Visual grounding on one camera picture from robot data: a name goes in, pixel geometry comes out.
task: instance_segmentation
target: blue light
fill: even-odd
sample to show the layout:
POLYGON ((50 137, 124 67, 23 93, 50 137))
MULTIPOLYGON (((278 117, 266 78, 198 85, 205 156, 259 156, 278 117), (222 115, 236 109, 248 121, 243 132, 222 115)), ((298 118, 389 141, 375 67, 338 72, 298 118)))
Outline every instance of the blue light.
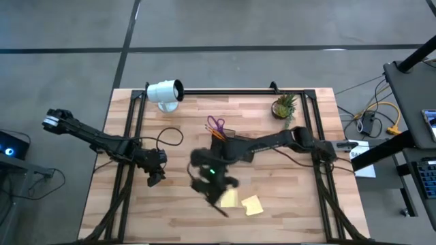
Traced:
POLYGON ((12 156, 14 154, 14 149, 8 148, 5 150, 7 156, 12 156))

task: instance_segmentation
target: scissors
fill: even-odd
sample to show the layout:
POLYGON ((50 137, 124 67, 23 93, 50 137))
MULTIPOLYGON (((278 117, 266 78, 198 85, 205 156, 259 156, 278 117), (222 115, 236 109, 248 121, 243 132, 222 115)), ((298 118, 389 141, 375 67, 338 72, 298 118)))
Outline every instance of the scissors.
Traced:
POLYGON ((217 120, 213 116, 208 116, 207 117, 207 123, 209 124, 209 126, 211 126, 211 128, 213 128, 214 130, 216 130, 216 131, 220 132, 221 134, 225 135, 225 133, 224 133, 224 123, 225 123, 225 120, 224 119, 218 118, 218 120, 217 120))

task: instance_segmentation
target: white spotlight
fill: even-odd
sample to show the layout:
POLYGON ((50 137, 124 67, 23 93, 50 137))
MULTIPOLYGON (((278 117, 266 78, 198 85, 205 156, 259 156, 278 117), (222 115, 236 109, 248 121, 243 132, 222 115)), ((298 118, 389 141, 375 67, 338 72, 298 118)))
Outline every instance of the white spotlight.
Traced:
POLYGON ((157 103, 162 112, 174 111, 184 95, 185 90, 180 80, 163 81, 147 88, 147 97, 157 103))

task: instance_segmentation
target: wooden table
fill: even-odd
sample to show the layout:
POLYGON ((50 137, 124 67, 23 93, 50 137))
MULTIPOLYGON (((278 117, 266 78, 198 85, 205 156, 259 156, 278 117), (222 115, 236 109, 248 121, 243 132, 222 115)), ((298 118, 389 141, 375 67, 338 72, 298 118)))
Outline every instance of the wooden table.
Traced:
MULTIPOLYGON (((104 131, 122 135, 125 127, 131 89, 114 90, 104 131)), ((316 89, 322 124, 327 140, 343 140, 344 134, 331 88, 316 89)), ((230 176, 240 180, 241 199, 251 195, 260 198, 264 212, 245 216, 245 209, 224 208, 225 218, 212 209, 199 193, 189 187, 186 166, 194 148, 210 147, 211 135, 204 129, 208 115, 225 119, 227 129, 246 137, 276 133, 283 127, 270 113, 276 95, 187 95, 178 109, 170 114, 159 111, 147 101, 141 135, 156 137, 166 127, 177 127, 185 135, 180 146, 164 146, 168 155, 166 180, 149 188, 148 174, 136 169, 132 189, 125 242, 323 242, 325 241, 315 178, 311 167, 300 167, 274 151, 256 153, 252 164, 237 163, 230 167, 230 176)), ((313 110, 310 109, 313 129, 316 129, 313 110)), ((290 128, 304 126, 301 101, 290 128)), ((178 142, 180 135, 167 131, 162 140, 178 142)), ((154 148, 153 140, 144 140, 145 147, 154 148)), ((312 165, 309 154, 282 150, 306 165, 312 165)), ((346 153, 340 157, 348 158, 346 153)), ((96 167, 108 161, 97 159, 96 167)), ((352 169, 345 161, 335 165, 352 169)), ((86 237, 109 208, 116 164, 99 169, 93 176, 84 210, 79 238, 86 237)), ((339 205, 365 236, 369 236, 367 222, 353 174, 340 169, 333 173, 339 205)), ((335 225, 329 212, 334 234, 335 225)), ((118 231, 115 219, 114 233, 118 231)))

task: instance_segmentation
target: sticky note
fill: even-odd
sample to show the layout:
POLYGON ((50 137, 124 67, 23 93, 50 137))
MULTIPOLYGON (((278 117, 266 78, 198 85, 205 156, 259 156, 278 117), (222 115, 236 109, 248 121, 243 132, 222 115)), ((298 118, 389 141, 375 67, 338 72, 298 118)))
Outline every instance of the sticky note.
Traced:
POLYGON ((253 214, 260 214, 264 211, 262 208, 262 205, 260 204, 259 198, 257 195, 254 195, 253 197, 249 197, 245 200, 242 200, 241 203, 246 208, 245 214, 247 216, 253 215, 253 214))
POLYGON ((228 189, 221 198, 222 208, 233 208, 238 206, 238 191, 236 189, 228 189))

